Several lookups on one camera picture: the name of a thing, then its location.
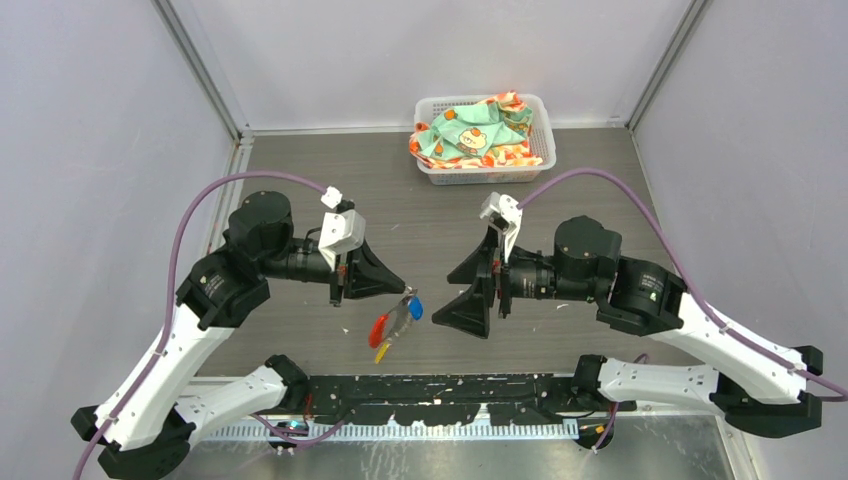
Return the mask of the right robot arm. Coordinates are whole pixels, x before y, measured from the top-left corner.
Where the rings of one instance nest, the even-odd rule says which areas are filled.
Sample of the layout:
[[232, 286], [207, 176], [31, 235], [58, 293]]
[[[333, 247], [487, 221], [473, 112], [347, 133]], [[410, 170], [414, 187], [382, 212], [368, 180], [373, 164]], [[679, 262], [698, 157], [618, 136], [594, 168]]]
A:
[[617, 232], [586, 216], [562, 222], [551, 254], [507, 248], [495, 226], [448, 274], [463, 293], [437, 310], [435, 324], [487, 338], [490, 315], [507, 316], [516, 299], [592, 303], [611, 329], [674, 346], [691, 366], [642, 365], [584, 354], [574, 369], [571, 397], [584, 410], [649, 401], [719, 414], [738, 430], [785, 438], [817, 429], [822, 400], [807, 378], [823, 367], [820, 350], [783, 347], [763, 339], [739, 341], [743, 328], [704, 312], [687, 284], [668, 269], [624, 256]]

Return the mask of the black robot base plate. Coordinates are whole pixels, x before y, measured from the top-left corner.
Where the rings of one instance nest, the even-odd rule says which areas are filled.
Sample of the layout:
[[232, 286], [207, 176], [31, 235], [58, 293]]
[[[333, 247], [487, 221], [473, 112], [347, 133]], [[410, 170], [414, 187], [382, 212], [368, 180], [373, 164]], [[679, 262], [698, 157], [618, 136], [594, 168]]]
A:
[[316, 375], [294, 387], [273, 411], [335, 424], [468, 425], [486, 412], [496, 426], [558, 424], [612, 404], [580, 395], [554, 374]]

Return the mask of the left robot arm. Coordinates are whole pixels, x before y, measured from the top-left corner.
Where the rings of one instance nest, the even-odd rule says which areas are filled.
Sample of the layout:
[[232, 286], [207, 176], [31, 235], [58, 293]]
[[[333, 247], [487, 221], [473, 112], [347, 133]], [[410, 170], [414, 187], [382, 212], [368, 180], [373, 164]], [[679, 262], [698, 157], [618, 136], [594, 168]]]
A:
[[371, 251], [364, 226], [344, 200], [320, 227], [298, 238], [284, 194], [249, 195], [231, 213], [223, 245], [174, 286], [171, 320], [131, 376], [107, 401], [74, 413], [79, 436], [102, 446], [98, 462], [104, 473], [112, 479], [161, 479], [205, 436], [241, 417], [273, 408], [284, 414], [306, 409], [309, 378], [283, 355], [211, 393], [183, 395], [207, 358], [268, 300], [273, 279], [325, 284], [333, 305], [398, 295], [398, 304], [378, 318], [370, 335], [379, 352], [388, 346], [388, 324], [419, 319], [423, 308], [415, 290]]

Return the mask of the key with yellow tag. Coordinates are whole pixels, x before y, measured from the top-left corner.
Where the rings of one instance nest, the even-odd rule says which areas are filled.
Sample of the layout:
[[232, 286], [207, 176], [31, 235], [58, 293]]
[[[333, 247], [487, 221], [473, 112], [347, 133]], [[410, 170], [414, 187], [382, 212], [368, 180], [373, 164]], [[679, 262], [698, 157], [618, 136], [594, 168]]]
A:
[[390, 347], [391, 347], [390, 343], [383, 343], [378, 347], [376, 355], [375, 355], [375, 359], [374, 359], [375, 364], [380, 364], [382, 362], [382, 360], [384, 359], [384, 357], [387, 354]]

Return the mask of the key with blue tag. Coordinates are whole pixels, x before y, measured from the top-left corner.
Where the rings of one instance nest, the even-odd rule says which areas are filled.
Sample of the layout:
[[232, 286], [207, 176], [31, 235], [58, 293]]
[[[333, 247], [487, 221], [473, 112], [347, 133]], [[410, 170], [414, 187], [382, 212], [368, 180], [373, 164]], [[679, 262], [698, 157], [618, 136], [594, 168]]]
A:
[[418, 321], [423, 316], [423, 305], [418, 296], [411, 296], [407, 302], [408, 315]]

